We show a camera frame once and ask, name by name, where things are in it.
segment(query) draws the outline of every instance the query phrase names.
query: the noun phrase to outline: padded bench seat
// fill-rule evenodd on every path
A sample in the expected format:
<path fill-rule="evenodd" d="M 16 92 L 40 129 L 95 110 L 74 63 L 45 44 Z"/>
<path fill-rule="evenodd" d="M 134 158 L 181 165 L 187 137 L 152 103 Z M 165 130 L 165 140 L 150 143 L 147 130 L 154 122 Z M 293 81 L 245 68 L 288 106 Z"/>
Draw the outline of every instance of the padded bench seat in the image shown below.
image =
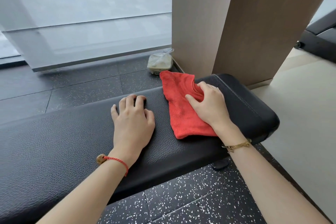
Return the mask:
<path fill-rule="evenodd" d="M 202 80 L 223 92 L 232 121 L 253 144 L 278 128 L 277 115 L 233 76 Z M 147 97 L 156 128 L 109 203 L 228 156 L 217 137 L 175 138 L 162 87 L 137 94 Z M 113 148 L 110 108 L 123 97 L 0 125 L 0 223 L 35 223 L 97 168 L 96 156 Z"/>

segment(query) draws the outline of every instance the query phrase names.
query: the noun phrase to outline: bench leg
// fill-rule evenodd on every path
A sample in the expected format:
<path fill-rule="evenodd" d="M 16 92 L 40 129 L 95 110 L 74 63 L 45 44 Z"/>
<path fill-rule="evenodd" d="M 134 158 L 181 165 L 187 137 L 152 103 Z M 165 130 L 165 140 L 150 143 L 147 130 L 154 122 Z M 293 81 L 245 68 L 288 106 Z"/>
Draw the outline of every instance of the bench leg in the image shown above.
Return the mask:
<path fill-rule="evenodd" d="M 222 170 L 224 169 L 225 167 L 227 167 L 228 165 L 230 164 L 230 161 L 229 161 L 229 158 L 223 158 L 221 160 L 217 160 L 213 163 L 211 163 L 211 167 L 213 170 L 215 171 L 219 171 L 219 170 Z"/>

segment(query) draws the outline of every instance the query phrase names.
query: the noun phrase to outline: microfiber cloth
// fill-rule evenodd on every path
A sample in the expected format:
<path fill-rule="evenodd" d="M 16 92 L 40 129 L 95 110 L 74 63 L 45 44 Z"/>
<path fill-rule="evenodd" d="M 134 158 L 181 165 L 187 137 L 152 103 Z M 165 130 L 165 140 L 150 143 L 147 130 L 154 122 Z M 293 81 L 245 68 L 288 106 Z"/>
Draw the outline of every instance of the microfiber cloth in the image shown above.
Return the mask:
<path fill-rule="evenodd" d="M 169 102 L 170 125 L 176 138 L 183 139 L 190 135 L 217 136 L 211 126 L 198 117 L 185 97 L 189 94 L 199 102 L 204 99 L 202 89 L 195 84 L 195 76 L 162 71 L 160 78 L 163 94 Z"/>

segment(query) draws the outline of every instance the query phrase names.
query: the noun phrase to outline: hand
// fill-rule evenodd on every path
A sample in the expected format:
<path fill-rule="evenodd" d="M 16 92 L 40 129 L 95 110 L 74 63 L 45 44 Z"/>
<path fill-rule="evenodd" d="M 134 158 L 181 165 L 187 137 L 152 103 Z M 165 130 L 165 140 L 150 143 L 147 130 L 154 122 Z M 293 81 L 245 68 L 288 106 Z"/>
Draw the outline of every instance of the hand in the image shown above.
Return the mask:
<path fill-rule="evenodd" d="M 205 82 L 200 82 L 198 86 L 204 92 L 202 102 L 198 102 L 191 95 L 187 94 L 185 96 L 197 115 L 209 124 L 215 132 L 225 124 L 232 125 L 222 92 Z"/>
<path fill-rule="evenodd" d="M 141 150 L 149 143 L 155 120 L 152 111 L 144 109 L 144 96 L 134 94 L 123 98 L 111 108 L 114 123 L 113 150 L 109 156 L 119 158 L 131 167 L 139 158 Z"/>

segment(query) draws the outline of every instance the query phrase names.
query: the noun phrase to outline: wooden pillar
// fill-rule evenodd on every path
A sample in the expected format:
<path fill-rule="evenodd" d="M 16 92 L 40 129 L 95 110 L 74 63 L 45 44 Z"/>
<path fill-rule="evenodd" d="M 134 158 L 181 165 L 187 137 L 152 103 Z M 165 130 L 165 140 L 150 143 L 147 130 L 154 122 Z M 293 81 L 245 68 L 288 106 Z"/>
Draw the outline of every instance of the wooden pillar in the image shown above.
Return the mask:
<path fill-rule="evenodd" d="M 227 1 L 173 0 L 174 59 L 197 78 L 252 85 L 273 78 L 323 0 L 230 0 L 228 11 Z"/>

